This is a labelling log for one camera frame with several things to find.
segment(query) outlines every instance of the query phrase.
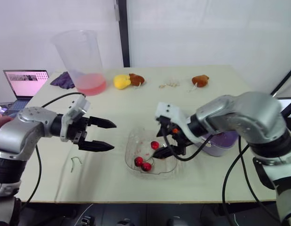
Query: yellow toy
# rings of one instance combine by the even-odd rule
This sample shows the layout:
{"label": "yellow toy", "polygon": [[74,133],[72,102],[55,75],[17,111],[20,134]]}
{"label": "yellow toy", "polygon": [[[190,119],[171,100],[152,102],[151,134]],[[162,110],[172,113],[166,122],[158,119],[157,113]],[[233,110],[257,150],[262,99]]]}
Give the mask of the yellow toy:
{"label": "yellow toy", "polygon": [[118,89],[124,89],[125,87],[131,85],[130,76],[126,74],[116,75],[113,79],[114,86]]}

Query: red ball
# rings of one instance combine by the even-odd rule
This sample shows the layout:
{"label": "red ball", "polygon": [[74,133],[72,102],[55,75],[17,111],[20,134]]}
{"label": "red ball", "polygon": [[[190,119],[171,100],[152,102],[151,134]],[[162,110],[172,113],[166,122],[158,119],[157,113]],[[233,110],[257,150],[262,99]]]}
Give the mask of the red ball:
{"label": "red ball", "polygon": [[142,166],[143,158],[142,157],[137,157],[137,158],[135,158],[134,162],[135,162],[135,166],[138,166],[138,167]]}
{"label": "red ball", "polygon": [[148,172],[151,170],[151,164],[148,162],[145,162],[142,164],[141,169],[145,172]]}
{"label": "red ball", "polygon": [[151,146],[152,149],[157,150],[159,148],[160,144],[157,141],[152,141],[150,143],[150,146]]}

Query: plastic pitcher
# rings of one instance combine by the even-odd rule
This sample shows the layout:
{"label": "plastic pitcher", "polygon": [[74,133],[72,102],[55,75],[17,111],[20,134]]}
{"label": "plastic pitcher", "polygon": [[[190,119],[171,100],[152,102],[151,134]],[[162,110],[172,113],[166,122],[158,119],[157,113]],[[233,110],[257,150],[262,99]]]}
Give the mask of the plastic pitcher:
{"label": "plastic pitcher", "polygon": [[78,92],[93,96],[105,90],[95,31],[67,31],[57,34],[51,41]]}

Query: brown toy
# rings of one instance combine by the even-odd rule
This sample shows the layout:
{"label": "brown toy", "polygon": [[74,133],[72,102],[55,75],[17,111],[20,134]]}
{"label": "brown toy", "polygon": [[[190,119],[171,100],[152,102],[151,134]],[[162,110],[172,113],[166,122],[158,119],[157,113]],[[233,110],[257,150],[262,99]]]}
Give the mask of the brown toy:
{"label": "brown toy", "polygon": [[197,83],[197,87],[204,87],[208,84],[209,77],[205,74],[199,75],[192,78],[192,83],[195,85]]}
{"label": "brown toy", "polygon": [[134,74],[134,73],[131,73],[129,74],[130,75],[130,80],[131,80],[131,84],[133,86],[140,86],[144,83],[144,78],[140,75],[137,75],[137,74]]}

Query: beige tabletop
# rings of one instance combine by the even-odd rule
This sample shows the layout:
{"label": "beige tabletop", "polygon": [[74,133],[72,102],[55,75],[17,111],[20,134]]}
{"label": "beige tabletop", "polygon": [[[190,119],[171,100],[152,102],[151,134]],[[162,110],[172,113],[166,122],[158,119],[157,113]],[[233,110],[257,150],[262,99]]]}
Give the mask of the beige tabletop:
{"label": "beige tabletop", "polygon": [[[117,74],[136,73],[143,76],[146,83],[140,89],[128,87],[117,90],[112,78]],[[192,89],[191,78],[206,74],[209,84],[204,88]],[[44,103],[75,89],[61,89],[50,85],[59,73],[54,73],[30,101],[29,106]],[[88,129],[87,140],[101,140],[115,146],[105,153],[78,150],[71,142],[63,143],[57,137],[42,138],[39,151],[42,159],[42,178],[33,202],[220,202],[225,174],[238,155],[237,145],[225,151],[222,157],[213,157],[201,152],[189,162],[179,162],[176,169],[163,177],[144,177],[134,174],[125,163],[128,135],[133,128],[143,127],[158,131],[154,114],[159,101],[179,106],[186,114],[194,114],[196,109],[221,95],[240,95],[250,91],[249,86],[227,65],[207,65],[193,67],[122,68],[106,72],[107,89],[93,97],[87,97],[91,107],[86,116],[111,120],[115,129]],[[173,88],[159,85],[168,81],[179,82]],[[76,96],[66,97],[49,105],[47,109],[65,113]],[[187,148],[188,154],[196,150]],[[71,158],[75,167],[71,173]],[[275,199],[275,192],[264,187],[252,163],[253,155],[244,155],[250,182],[261,200]],[[38,177],[38,161],[34,153],[28,161],[22,176],[22,185],[17,195],[27,200]],[[226,198],[231,202],[253,201],[246,185],[241,163],[234,167],[227,184]]]}

